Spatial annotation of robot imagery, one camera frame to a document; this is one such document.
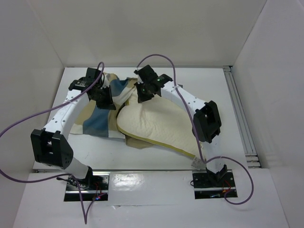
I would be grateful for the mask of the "blue beige plaid pillowcase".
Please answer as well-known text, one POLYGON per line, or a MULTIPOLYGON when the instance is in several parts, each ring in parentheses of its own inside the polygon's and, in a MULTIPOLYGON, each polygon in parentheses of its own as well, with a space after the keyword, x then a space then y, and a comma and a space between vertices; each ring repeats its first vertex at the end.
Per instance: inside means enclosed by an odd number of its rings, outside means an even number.
POLYGON ((126 105, 129 97, 136 91, 135 79, 120 80, 115 74, 108 74, 114 100, 115 110, 99 109, 95 101, 89 104, 79 114, 70 131, 73 135, 90 135, 95 137, 124 139, 129 147, 144 149, 154 144, 132 138, 118 130, 117 117, 126 105))

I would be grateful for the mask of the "cream pillow with duck patch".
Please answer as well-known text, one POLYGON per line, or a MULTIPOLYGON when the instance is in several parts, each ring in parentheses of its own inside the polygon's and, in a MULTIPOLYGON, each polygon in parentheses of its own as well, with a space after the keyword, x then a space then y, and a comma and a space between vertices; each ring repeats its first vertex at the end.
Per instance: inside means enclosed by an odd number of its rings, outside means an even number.
POLYGON ((138 103, 133 92, 117 117, 118 130, 132 138, 172 149, 192 159, 199 149, 187 113, 173 102, 156 96, 138 103))

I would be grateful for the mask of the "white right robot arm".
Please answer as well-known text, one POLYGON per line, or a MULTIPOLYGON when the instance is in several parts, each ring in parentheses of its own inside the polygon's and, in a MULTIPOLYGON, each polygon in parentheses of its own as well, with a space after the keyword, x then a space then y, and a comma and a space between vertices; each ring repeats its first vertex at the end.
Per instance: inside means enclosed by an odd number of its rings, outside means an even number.
POLYGON ((149 101, 158 95, 187 112, 190 116, 192 133, 198 142, 202 143, 204 149, 202 157, 207 162, 208 183, 212 186, 222 183, 228 169, 220 157, 218 136, 222 123, 217 104, 193 96, 166 74, 158 76, 150 65, 136 69, 134 73, 137 75, 135 86, 138 103, 149 101))

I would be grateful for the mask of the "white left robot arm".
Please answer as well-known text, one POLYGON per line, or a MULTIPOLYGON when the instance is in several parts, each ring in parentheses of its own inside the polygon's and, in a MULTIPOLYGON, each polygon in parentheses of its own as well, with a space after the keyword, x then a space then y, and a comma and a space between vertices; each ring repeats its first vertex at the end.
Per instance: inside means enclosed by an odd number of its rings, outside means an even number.
POLYGON ((35 161, 71 174, 84 190, 91 188, 98 178, 91 167, 74 157, 68 136, 90 101, 95 101, 99 109, 115 109, 109 75, 102 70, 88 68, 85 77, 74 80, 53 118, 41 130, 33 130, 30 136, 35 161))

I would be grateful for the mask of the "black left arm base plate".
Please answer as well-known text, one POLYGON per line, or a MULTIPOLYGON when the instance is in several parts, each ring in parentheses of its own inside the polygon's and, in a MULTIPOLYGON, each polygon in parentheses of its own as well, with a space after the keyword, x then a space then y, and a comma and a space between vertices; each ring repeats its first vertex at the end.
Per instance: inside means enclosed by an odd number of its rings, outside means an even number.
MULTIPOLYGON (((90 185, 84 185, 79 181, 83 201, 108 201, 109 177, 109 174, 99 174, 90 185)), ((64 202, 80 201, 79 191, 74 179, 71 177, 57 177, 57 180, 66 183, 64 202)))

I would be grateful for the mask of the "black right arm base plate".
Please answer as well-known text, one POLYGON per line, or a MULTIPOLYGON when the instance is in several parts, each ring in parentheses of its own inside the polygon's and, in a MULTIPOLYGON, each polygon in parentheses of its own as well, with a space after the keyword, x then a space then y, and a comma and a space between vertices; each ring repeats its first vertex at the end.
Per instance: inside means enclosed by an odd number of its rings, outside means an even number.
POLYGON ((190 185, 194 188, 194 197, 200 199, 237 198, 236 184, 231 171, 216 183, 212 183, 206 172, 193 172, 190 185))

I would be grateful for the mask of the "aluminium frame rail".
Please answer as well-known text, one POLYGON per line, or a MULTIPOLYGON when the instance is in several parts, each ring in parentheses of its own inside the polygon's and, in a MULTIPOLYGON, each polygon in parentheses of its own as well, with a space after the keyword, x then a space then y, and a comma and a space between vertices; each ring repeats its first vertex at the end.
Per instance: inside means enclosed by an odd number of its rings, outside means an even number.
POLYGON ((232 75, 232 67, 223 67, 224 76, 230 93, 232 105, 234 108, 238 129, 240 132, 241 141, 244 148, 247 165, 251 169, 262 168, 256 148, 253 143, 252 135, 249 130, 249 126, 245 117, 245 113, 241 104, 241 100, 238 94, 238 89, 235 80, 232 75))

